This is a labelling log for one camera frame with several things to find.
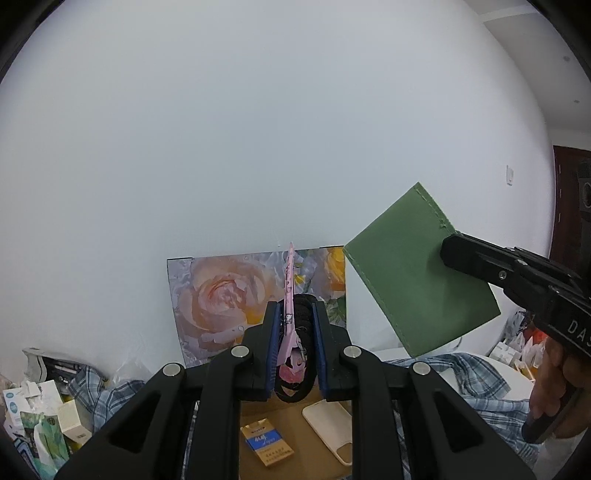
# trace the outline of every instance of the yellow flower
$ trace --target yellow flower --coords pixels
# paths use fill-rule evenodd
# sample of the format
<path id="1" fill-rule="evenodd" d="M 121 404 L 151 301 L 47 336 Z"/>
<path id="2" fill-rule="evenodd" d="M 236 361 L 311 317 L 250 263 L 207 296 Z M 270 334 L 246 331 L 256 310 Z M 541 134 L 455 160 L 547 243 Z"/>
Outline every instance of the yellow flower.
<path id="1" fill-rule="evenodd" d="M 330 280 L 330 288 L 337 291 L 345 291 L 345 254 L 343 247 L 328 248 L 328 255 L 324 261 L 326 272 Z"/>

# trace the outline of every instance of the plaid shirt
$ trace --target plaid shirt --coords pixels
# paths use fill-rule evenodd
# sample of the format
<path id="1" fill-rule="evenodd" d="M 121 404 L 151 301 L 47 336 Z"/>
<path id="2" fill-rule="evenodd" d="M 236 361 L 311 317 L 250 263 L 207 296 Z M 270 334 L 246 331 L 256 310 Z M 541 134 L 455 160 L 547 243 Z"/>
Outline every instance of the plaid shirt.
<path id="1" fill-rule="evenodd" d="M 101 374 L 86 366 L 68 384 L 68 391 L 92 414 L 92 432 L 96 433 L 143 386 L 141 380 L 130 380 L 115 388 L 106 388 Z"/>

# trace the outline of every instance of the white phone case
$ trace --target white phone case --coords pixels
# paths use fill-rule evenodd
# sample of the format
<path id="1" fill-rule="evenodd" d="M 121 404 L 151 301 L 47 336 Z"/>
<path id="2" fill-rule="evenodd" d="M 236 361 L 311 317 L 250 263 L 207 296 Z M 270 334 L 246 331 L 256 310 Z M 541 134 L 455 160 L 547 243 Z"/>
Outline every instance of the white phone case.
<path id="1" fill-rule="evenodd" d="M 351 415 L 339 402 L 321 400 L 304 408 L 301 414 L 340 463 L 353 465 Z"/>

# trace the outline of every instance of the wall switch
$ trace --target wall switch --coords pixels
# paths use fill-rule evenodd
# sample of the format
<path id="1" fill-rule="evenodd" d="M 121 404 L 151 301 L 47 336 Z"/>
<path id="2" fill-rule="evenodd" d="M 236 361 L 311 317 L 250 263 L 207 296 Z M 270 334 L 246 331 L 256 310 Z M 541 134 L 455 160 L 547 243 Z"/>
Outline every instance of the wall switch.
<path id="1" fill-rule="evenodd" d="M 513 185 L 513 168 L 507 165 L 507 185 Z"/>

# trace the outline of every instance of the blue gripper pad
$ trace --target blue gripper pad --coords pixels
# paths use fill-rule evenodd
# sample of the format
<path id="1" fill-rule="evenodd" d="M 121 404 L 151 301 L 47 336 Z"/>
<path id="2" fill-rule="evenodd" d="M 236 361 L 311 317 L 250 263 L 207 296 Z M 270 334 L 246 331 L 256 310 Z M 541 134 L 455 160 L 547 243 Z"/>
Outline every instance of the blue gripper pad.
<path id="1" fill-rule="evenodd" d="M 324 398 L 327 397 L 328 383 L 326 373 L 326 353 L 320 331 L 320 322 L 318 320 L 318 310 L 316 304 L 312 306 L 314 316 L 314 348 L 316 349 L 316 371 L 318 375 L 318 386 Z"/>
<path id="2" fill-rule="evenodd" d="M 275 316 L 267 349 L 267 383 L 265 390 L 270 397 L 275 388 L 275 375 L 277 373 L 277 355 L 279 354 L 279 331 L 281 328 L 281 304 L 275 306 Z"/>

